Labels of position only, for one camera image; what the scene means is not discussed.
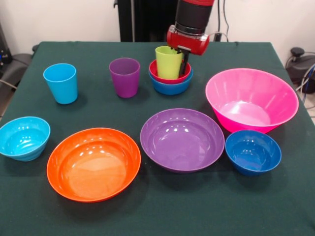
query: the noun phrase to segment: orange bowl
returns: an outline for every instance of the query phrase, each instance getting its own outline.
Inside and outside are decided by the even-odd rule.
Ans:
[[[183,81],[185,81],[187,79],[187,77],[190,74],[190,72],[191,72],[191,66],[187,62],[187,66],[186,66],[186,70],[185,70],[184,75],[182,75],[179,78],[174,79],[174,80],[164,79],[164,78],[161,78],[161,77],[158,76],[157,60],[154,60],[153,62],[151,62],[150,66],[149,66],[149,73],[152,74],[153,78],[156,81],[159,81],[159,82],[164,83],[164,84],[171,84],[171,85],[180,84],[180,83],[182,83]]]
[[[78,202],[100,202],[122,192],[136,177],[140,150],[127,134],[92,128],[63,140],[47,164],[50,185]]]

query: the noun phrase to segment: bowl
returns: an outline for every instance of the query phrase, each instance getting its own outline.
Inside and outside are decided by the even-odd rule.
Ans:
[[[192,76],[193,76],[193,70],[191,70],[189,76],[187,77],[185,81],[179,84],[174,84],[174,85],[161,83],[159,81],[156,81],[151,73],[149,73],[149,75],[150,75],[153,87],[156,91],[165,95],[176,95],[176,94],[185,92],[188,89]]]
[[[180,76],[178,79],[164,79],[158,76],[157,60],[154,60],[153,62],[151,62],[149,66],[149,72],[152,74],[152,76],[155,78],[156,81],[159,81],[164,84],[172,84],[172,85],[182,83],[184,80],[186,80],[191,70],[192,68],[190,64],[187,62],[186,70],[183,76]]]
[[[100,202],[126,189],[136,177],[140,150],[127,134],[91,128],[64,139],[47,164],[50,185],[78,202]]]
[[[21,117],[0,128],[0,154],[32,161],[44,151],[50,136],[49,124],[38,117]]]
[[[254,130],[232,133],[226,139],[225,151],[234,167],[246,176],[271,171],[281,161],[281,150],[276,141]]]
[[[237,68],[222,71],[206,85],[206,96],[219,122],[230,132],[267,133],[292,119],[299,108],[294,89],[265,71]]]
[[[207,115],[170,109],[149,118],[140,133],[144,152],[161,167],[176,173],[202,170],[219,159],[224,136]]]

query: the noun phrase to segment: green cup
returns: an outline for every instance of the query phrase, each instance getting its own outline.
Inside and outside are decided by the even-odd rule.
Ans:
[[[174,80],[179,77],[183,54],[168,46],[156,48],[157,73],[164,79]]]

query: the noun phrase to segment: table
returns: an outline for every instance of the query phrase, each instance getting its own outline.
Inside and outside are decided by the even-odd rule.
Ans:
[[[259,177],[236,172],[225,153],[194,174],[167,172],[142,151],[139,174],[120,195],[96,204],[59,196],[49,185],[46,164],[56,145],[86,128],[110,127],[140,145],[144,122],[170,108],[201,111],[217,121],[204,88],[215,73],[234,67],[258,68],[289,77],[270,43],[211,43],[202,56],[191,56],[189,89],[166,96],[154,91],[149,63],[161,43],[43,42],[0,122],[38,116],[51,125],[41,157],[29,163],[0,158],[0,235],[315,235],[315,127],[300,104],[297,115],[268,134],[280,145],[281,164]],[[141,64],[138,94],[118,98],[108,69],[119,57]],[[42,73],[54,63],[77,68],[78,100],[57,104]],[[229,134],[223,129],[225,137]]]

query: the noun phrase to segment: purple bowl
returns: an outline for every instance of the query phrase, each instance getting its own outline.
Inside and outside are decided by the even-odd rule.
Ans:
[[[140,142],[158,165],[176,173],[202,170],[219,159],[224,135],[205,114],[190,109],[170,109],[152,116],[143,125]]]

